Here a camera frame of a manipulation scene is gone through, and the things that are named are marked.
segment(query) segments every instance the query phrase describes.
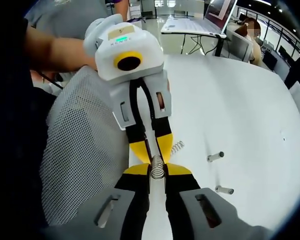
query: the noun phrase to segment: gray mesh chair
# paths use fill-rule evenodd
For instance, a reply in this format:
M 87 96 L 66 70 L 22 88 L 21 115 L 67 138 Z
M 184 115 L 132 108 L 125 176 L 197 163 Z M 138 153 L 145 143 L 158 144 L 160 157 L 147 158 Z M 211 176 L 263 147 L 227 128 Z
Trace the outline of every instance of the gray mesh chair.
M 40 176 L 43 211 L 50 226 L 68 222 L 79 205 L 114 187 L 128 168 L 128 139 L 104 95 L 97 72 L 85 66 L 57 97 L 47 117 Z

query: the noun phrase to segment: metal peg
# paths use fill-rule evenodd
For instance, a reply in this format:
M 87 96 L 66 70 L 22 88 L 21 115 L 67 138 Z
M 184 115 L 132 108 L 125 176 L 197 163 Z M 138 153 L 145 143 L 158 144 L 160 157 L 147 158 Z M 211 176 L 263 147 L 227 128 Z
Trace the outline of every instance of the metal peg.
M 215 191 L 217 193 L 223 193 L 223 194 L 229 194 L 229 195 L 231 195 L 235 192 L 235 190 L 232 188 L 222 187 L 220 185 L 215 187 Z
M 209 155 L 206 160 L 209 162 L 209 163 L 212 163 L 213 161 L 217 160 L 217 159 L 221 159 L 223 158 L 225 155 L 225 153 L 223 151 L 221 152 L 218 152 L 214 155 Z

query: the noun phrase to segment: yellow circular marker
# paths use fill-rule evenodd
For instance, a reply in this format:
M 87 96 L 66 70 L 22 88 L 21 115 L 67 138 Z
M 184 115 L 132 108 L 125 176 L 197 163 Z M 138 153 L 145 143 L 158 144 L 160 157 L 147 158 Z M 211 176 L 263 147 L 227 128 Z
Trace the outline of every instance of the yellow circular marker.
M 136 69 L 142 63 L 142 55 L 137 51 L 126 51 L 114 58 L 113 64 L 122 71 Z

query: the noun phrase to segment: coiled spring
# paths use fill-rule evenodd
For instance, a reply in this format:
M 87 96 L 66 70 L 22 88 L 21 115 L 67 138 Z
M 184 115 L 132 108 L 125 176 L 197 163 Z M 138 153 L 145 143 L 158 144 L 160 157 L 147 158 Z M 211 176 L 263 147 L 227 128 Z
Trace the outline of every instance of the coiled spring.
M 185 146 L 185 144 L 182 141 L 178 141 L 175 145 L 172 146 L 172 150 L 171 150 L 170 156 L 174 155 L 176 152 L 178 152 L 184 146 Z
M 165 175 L 164 161 L 160 155 L 154 155 L 151 162 L 151 177 L 155 180 L 160 180 Z
M 178 141 L 172 146 L 171 156 L 182 149 L 185 144 L 182 141 Z M 151 177 L 155 180 L 160 180 L 165 176 L 164 161 L 160 155 L 154 155 L 151 162 Z

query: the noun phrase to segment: label sticker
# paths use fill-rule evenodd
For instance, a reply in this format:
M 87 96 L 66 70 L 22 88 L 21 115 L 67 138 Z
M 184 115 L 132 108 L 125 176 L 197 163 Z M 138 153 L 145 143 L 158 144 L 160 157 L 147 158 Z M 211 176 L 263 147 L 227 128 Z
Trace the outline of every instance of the label sticker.
M 134 33 L 134 32 L 135 32 L 135 28 L 132 25 L 131 26 L 125 26 L 125 27 L 122 27 L 122 28 L 117 28 L 117 29 L 115 29 L 115 30 L 108 33 L 108 40 L 120 37 L 120 36 L 125 35 L 125 34 Z

